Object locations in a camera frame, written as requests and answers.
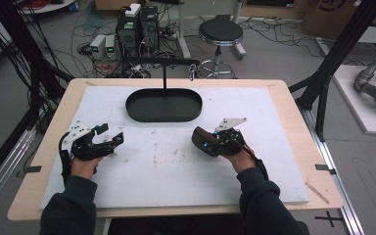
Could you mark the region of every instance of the dark sleeve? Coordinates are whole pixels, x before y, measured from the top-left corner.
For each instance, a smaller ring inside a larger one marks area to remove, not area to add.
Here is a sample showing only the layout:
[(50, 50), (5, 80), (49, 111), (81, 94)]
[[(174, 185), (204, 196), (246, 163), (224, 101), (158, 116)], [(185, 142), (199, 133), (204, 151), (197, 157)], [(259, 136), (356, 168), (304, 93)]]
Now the dark sleeve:
[(55, 194), (41, 215), (39, 234), (89, 234), (96, 225), (93, 203), (97, 184), (91, 180), (70, 176), (66, 190)]
[(241, 182), (240, 211), (247, 235), (304, 234), (280, 201), (279, 187), (265, 181), (258, 167), (245, 169), (237, 178)]

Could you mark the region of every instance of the gray floor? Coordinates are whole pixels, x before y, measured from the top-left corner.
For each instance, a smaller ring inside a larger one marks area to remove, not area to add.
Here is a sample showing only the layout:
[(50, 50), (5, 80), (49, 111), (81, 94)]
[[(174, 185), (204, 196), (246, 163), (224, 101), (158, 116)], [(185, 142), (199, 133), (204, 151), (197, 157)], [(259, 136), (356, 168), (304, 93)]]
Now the gray floor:
[[(82, 42), (91, 41), (90, 37), (72, 35), (83, 32), (83, 24), (106, 24), (109, 28), (116, 25), (112, 22), (115, 15), (100, 15), (87, 9), (72, 14), (68, 11), (57, 11), (40, 16), (43, 31), (45, 32), (53, 49), (60, 60), (76, 77), (83, 77), (83, 68), (80, 64), (76, 67), (71, 56), (65, 53), (73, 53), (84, 63), (87, 70), (91, 70), (91, 63), (85, 57), (76, 53), (76, 47)], [(200, 18), (187, 20), (186, 28), (191, 25), (193, 29), (187, 35), (196, 35)], [(285, 34), (301, 38), (300, 23), (293, 23), (296, 28), (284, 25), (282, 31)], [(100, 33), (109, 31), (101, 28)], [(274, 38), (273, 30), (264, 32), (265, 36)], [(291, 37), (280, 35), (279, 40), (290, 40)], [(203, 61), (213, 56), (215, 47), (208, 45), (196, 37), (187, 37), (193, 59)], [(322, 57), (313, 57), (307, 48), (299, 46), (285, 46), (277, 42), (269, 41), (259, 33), (250, 29), (245, 30), (242, 42), (248, 55), (242, 61), (229, 49), (223, 49), (222, 60), (230, 64), (240, 79), (282, 79), (288, 85), (292, 85), (313, 74), (322, 63)], [(312, 41), (302, 41), (300, 45), (307, 45), (310, 52), (319, 56), (320, 50)], [(376, 51), (362, 44), (356, 46), (349, 56), (352, 60), (360, 60), (365, 64), (376, 58)], [(152, 72), (153, 77), (161, 77), (162, 71)], [(188, 75), (187, 68), (168, 70), (168, 77), (184, 78)], [(0, 146), (19, 122), (27, 109), (26, 88), (16, 76), (14, 69), (5, 57), (0, 57)], [(31, 150), (24, 156), (17, 170), (22, 170), (24, 161), (32, 152), (42, 136), (37, 136)], [(329, 150), (333, 156), (337, 170), (339, 171), (352, 204), (359, 217), (365, 234), (376, 234), (376, 135), (364, 134), (356, 122), (349, 106), (331, 82), (328, 97), (327, 115), (325, 120), (325, 138)], [(7, 182), (0, 193), (0, 234), (37, 234), (38, 221), (12, 222), (6, 213), (12, 203), (15, 194), (22, 183), (22, 179), (15, 174)], [(326, 217), (327, 211), (292, 211), (296, 219), (304, 221), (311, 234), (348, 234), (343, 221), (334, 220), (331, 223), (325, 219), (315, 219), (316, 216)], [(342, 218), (339, 211), (329, 211), (332, 217)]]

